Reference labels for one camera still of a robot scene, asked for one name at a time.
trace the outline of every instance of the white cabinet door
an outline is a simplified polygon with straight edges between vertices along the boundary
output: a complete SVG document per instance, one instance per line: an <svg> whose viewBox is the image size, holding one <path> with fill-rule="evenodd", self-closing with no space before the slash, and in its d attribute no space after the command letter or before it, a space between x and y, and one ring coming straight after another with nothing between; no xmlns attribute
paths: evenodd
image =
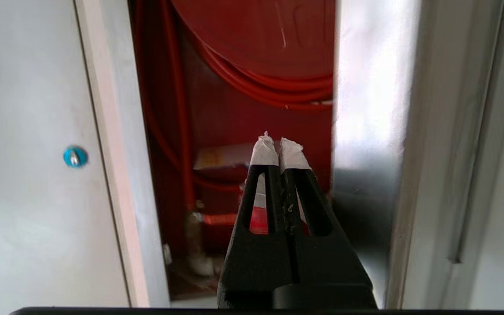
<svg viewBox="0 0 504 315"><path fill-rule="evenodd" d="M0 0L0 315L34 305L128 305L72 0Z"/></svg>

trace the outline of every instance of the white tape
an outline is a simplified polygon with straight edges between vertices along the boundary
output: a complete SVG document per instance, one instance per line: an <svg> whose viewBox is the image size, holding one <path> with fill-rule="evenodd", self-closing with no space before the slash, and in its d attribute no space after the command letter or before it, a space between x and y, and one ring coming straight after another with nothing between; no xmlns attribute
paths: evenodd
<svg viewBox="0 0 504 315"><path fill-rule="evenodd" d="M311 169L305 155L302 153L302 145L289 139L281 138L280 168L281 173L286 169Z"/></svg>
<svg viewBox="0 0 504 315"><path fill-rule="evenodd" d="M263 136L258 137L252 150L250 165L280 165L273 139L268 136L267 131Z"/></svg>

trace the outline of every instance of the red hose reel drum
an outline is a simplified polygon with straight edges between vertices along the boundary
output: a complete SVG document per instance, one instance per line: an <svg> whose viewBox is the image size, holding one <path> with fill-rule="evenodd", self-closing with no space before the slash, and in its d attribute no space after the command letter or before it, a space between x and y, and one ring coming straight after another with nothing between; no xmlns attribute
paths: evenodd
<svg viewBox="0 0 504 315"><path fill-rule="evenodd" d="M274 77L319 77L334 65L333 0L172 0L216 54Z"/></svg>

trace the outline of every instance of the blue lock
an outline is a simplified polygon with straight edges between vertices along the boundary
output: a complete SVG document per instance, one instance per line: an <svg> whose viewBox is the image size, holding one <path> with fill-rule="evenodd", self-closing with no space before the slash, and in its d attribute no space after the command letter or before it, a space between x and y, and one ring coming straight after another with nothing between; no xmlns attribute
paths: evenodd
<svg viewBox="0 0 504 315"><path fill-rule="evenodd" d="M68 167L78 169L88 162L88 154L80 146L70 146L64 151L63 160Z"/></svg>

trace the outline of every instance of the metal surface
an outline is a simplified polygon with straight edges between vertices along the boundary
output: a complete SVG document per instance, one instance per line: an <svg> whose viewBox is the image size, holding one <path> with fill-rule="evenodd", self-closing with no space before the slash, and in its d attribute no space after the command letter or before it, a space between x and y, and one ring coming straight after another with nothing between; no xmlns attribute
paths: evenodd
<svg viewBox="0 0 504 315"><path fill-rule="evenodd" d="M78 144L91 162L61 159ZM0 315L126 307L72 1L0 0Z"/></svg>
<svg viewBox="0 0 504 315"><path fill-rule="evenodd" d="M334 210L385 303L420 2L338 5Z"/></svg>

